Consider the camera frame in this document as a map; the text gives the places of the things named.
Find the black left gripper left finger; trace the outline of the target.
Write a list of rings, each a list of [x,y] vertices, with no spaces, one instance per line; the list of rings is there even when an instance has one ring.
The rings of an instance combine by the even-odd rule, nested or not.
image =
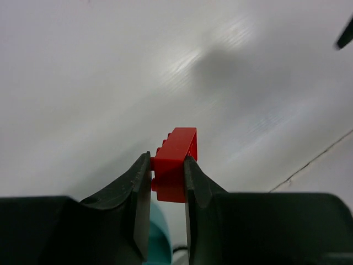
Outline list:
[[[2,264],[142,264],[148,256],[151,156],[76,201],[1,199]]]

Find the teal divided round container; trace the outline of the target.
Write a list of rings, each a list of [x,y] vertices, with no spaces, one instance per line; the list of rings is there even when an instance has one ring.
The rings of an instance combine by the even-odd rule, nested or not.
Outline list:
[[[172,243],[165,215],[160,207],[151,202],[149,216],[148,255],[144,264],[171,264]]]

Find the red long lego brick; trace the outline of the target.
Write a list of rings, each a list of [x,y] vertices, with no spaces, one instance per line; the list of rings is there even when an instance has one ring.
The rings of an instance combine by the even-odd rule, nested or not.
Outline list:
[[[197,128],[175,128],[151,158],[151,189],[157,200],[185,203],[184,161],[188,156],[197,160]]]

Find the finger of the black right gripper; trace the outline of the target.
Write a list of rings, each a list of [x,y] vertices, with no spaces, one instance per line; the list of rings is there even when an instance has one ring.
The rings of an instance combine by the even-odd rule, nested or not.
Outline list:
[[[341,32],[338,37],[335,48],[337,50],[343,49],[346,45],[348,45],[353,40],[353,18],[345,26],[344,30]]]

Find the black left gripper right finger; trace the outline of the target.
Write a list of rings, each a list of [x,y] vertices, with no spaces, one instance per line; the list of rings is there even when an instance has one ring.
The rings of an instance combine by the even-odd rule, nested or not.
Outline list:
[[[351,264],[352,215],[328,193],[230,193],[184,161],[190,264]]]

